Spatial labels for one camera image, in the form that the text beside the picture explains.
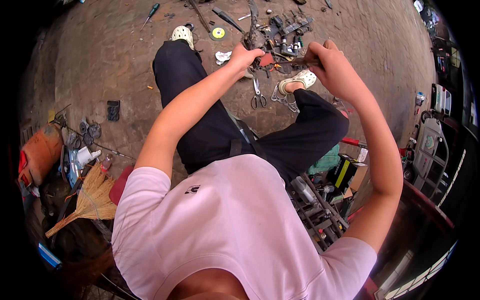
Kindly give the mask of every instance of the orange gas cylinder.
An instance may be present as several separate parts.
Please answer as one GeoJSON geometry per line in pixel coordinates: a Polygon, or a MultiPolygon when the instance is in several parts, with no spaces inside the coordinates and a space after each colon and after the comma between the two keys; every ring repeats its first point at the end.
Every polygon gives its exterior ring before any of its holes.
{"type": "Polygon", "coordinates": [[[27,164],[20,172],[18,180],[23,180],[25,186],[31,182],[34,185],[42,184],[53,164],[60,159],[62,145],[59,125],[48,123],[40,128],[22,148],[27,164]]]}

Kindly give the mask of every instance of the pink t-shirt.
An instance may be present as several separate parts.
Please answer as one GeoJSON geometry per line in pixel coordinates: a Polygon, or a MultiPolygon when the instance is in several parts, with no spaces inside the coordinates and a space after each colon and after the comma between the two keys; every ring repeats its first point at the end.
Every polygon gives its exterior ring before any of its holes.
{"type": "Polygon", "coordinates": [[[207,268],[231,272],[250,300],[352,299],[376,261],[355,238],[319,255],[277,170],[251,154],[213,162],[171,191],[164,172],[134,170],[112,245],[132,292],[156,300],[207,268]]]}

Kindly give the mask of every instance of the metal bracket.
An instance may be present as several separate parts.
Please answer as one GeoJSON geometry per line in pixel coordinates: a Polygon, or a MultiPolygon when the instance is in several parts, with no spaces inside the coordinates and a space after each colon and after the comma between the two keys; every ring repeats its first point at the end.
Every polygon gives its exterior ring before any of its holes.
{"type": "Polygon", "coordinates": [[[279,98],[276,94],[278,92],[278,85],[280,84],[280,82],[278,82],[276,85],[275,85],[275,89],[273,90],[273,94],[272,94],[272,101],[278,101],[280,102],[281,104],[285,105],[286,107],[288,107],[288,109],[290,109],[291,111],[293,112],[296,112],[296,113],[300,113],[300,109],[298,108],[297,106],[297,102],[296,101],[293,101],[293,103],[289,103],[287,101],[287,96],[283,97],[283,98],[279,98]]]}

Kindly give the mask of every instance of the black pants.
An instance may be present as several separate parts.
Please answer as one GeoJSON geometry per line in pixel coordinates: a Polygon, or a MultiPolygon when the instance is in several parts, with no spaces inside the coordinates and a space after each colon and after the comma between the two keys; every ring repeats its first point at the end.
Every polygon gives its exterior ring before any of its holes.
{"type": "MultiPolygon", "coordinates": [[[[153,71],[163,107],[207,76],[199,53],[192,51],[185,40],[164,42],[156,53],[153,71]]],[[[299,89],[293,95],[300,110],[295,123],[257,141],[286,185],[348,131],[348,119],[316,93],[299,89]]],[[[177,151],[188,174],[192,174],[213,161],[230,157],[232,140],[241,140],[238,154],[256,153],[218,100],[180,139],[177,151]]]]}

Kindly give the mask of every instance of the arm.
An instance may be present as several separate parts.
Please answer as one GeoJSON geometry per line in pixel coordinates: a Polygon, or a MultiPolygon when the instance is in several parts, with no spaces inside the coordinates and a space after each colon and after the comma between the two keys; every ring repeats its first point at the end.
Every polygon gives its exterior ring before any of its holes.
{"type": "Polygon", "coordinates": [[[154,167],[172,177],[173,154],[180,138],[240,79],[260,49],[247,51],[238,44],[231,59],[199,83],[176,96],[158,115],[138,156],[135,168],[154,167]]]}
{"type": "Polygon", "coordinates": [[[336,45],[310,43],[307,59],[320,58],[324,69],[310,67],[333,95],[351,103],[357,110],[370,154],[373,192],[344,237],[368,243],[378,252],[392,224],[403,187],[398,148],[372,93],[336,45]]]}

